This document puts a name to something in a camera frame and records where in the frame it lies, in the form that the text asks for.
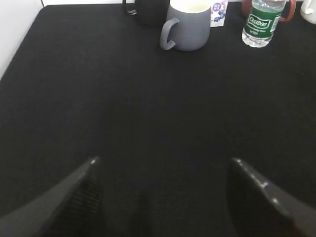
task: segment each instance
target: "red mug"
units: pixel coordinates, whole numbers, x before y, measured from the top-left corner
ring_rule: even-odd
[[[248,17],[250,14],[251,3],[252,3],[252,0],[242,0],[241,10],[246,17]],[[281,22],[290,21],[294,15],[295,8],[296,8],[296,0],[290,0],[290,12],[286,18],[281,17],[280,21]]]

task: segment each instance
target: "white wall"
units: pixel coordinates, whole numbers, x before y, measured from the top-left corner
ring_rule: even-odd
[[[122,0],[43,0],[44,5],[57,4],[104,4],[104,3],[122,3]]]
[[[41,8],[40,0],[0,0],[0,79]]]

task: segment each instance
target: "green bottle label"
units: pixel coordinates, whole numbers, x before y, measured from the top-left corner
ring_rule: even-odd
[[[267,38],[273,35],[282,12],[264,12],[254,7],[250,10],[245,31],[257,38]]]

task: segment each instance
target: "red mug handle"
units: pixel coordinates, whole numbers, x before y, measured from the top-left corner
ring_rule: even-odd
[[[296,0],[290,0],[290,12],[286,18],[281,17],[281,22],[288,22],[293,18],[296,9]]]

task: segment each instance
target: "black mug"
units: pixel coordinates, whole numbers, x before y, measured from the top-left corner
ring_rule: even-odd
[[[166,22],[170,0],[135,0],[135,9],[128,10],[123,0],[124,12],[136,15],[137,20],[149,26],[162,26]]]

